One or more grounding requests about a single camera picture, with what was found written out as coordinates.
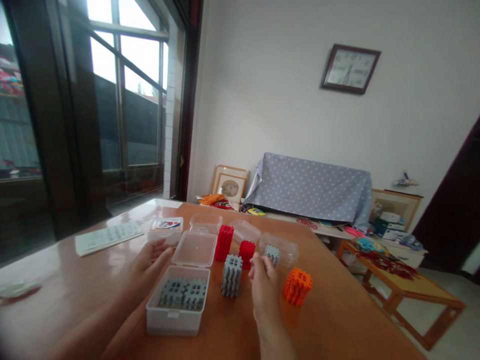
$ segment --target clock face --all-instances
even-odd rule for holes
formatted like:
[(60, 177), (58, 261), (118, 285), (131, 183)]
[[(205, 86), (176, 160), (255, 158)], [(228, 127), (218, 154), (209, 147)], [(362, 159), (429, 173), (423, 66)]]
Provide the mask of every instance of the clock face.
[(375, 57), (373, 54), (338, 49), (327, 82), (363, 89)]

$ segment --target blue cloth cover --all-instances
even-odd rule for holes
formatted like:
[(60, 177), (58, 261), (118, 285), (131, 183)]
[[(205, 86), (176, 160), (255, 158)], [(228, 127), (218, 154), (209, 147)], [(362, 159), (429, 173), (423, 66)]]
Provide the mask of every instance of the blue cloth cover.
[(372, 204), (368, 171), (266, 152), (245, 204), (309, 218), (351, 222), (366, 231)]

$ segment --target interlocking plastic block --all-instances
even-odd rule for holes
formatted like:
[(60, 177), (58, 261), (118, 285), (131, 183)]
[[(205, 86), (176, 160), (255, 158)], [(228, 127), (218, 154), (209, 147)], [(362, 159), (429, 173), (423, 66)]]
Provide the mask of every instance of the interlocking plastic block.
[(238, 256), (240, 256), (243, 261), (244, 269), (249, 270), (252, 267), (252, 264), (250, 264), (250, 259), (252, 258), (252, 256), (254, 256), (254, 252), (255, 243), (247, 240), (241, 242)]
[(179, 305), (184, 300), (187, 280), (183, 278), (172, 278), (168, 280), (163, 288), (159, 305)]
[(224, 262), (230, 251), (232, 244), (232, 237), (234, 236), (233, 226), (222, 225), (218, 233), (218, 240), (216, 241), (215, 254), (213, 258), (217, 261)]
[(185, 288), (183, 309), (201, 310), (207, 293), (207, 283), (204, 280), (190, 281)]
[(221, 294), (227, 297), (237, 297), (242, 278), (242, 258), (235, 255), (228, 255), (223, 267), (223, 279), (221, 282)]
[(279, 267), (280, 250), (278, 248), (272, 245), (267, 245), (263, 255), (270, 258), (275, 269)]
[(283, 296), (290, 304), (301, 307), (312, 288), (313, 280), (311, 276), (295, 267), (286, 278)]

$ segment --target hand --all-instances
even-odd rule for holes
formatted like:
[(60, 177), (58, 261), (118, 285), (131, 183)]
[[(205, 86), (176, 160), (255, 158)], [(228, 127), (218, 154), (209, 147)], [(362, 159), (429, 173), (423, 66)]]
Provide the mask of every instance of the hand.
[(174, 249), (165, 239), (149, 241), (133, 262), (125, 292), (138, 306), (152, 291)]
[(253, 316), (261, 331), (261, 327), (281, 323), (279, 278), (268, 257), (255, 252), (250, 263), (252, 268), (248, 277), (251, 282)]

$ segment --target gray building block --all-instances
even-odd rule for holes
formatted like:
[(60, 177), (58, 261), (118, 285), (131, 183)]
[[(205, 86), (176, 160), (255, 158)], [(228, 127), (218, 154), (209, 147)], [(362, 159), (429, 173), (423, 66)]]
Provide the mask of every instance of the gray building block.
[(185, 290), (183, 309), (201, 310), (207, 294), (207, 283), (204, 280), (190, 281)]
[(243, 260), (239, 256), (229, 254), (223, 267), (223, 279), (221, 282), (221, 294), (227, 297), (237, 297), (242, 278)]
[(267, 245), (265, 248), (265, 253), (263, 256), (269, 257), (273, 266), (276, 268), (279, 267), (280, 261), (280, 250), (272, 245)]
[(175, 306), (180, 305), (184, 300), (187, 287), (187, 280), (183, 278), (172, 278), (163, 287), (159, 305)]

